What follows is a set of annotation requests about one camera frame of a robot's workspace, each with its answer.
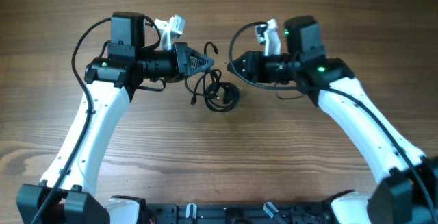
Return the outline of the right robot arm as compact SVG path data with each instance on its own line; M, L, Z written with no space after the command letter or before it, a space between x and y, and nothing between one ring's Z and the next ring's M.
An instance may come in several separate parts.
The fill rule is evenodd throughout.
M281 52L275 20L257 21L253 27L265 49L230 58L229 71L258 88L308 96L343 129L376 181L370 196L348 190L324 201L320 220L436 223L437 160L385 118L343 60L327 56L315 18L298 16L285 22L286 53Z

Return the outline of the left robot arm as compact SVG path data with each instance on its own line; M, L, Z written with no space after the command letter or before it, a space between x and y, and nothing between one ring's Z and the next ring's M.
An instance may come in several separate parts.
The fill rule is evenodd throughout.
M180 82L214 61L179 42L185 20L152 20L115 12L100 54L78 79L83 97L65 141L38 184L23 184L16 204L24 223L153 223L143 198L116 195L99 202L103 157L121 116L143 81Z

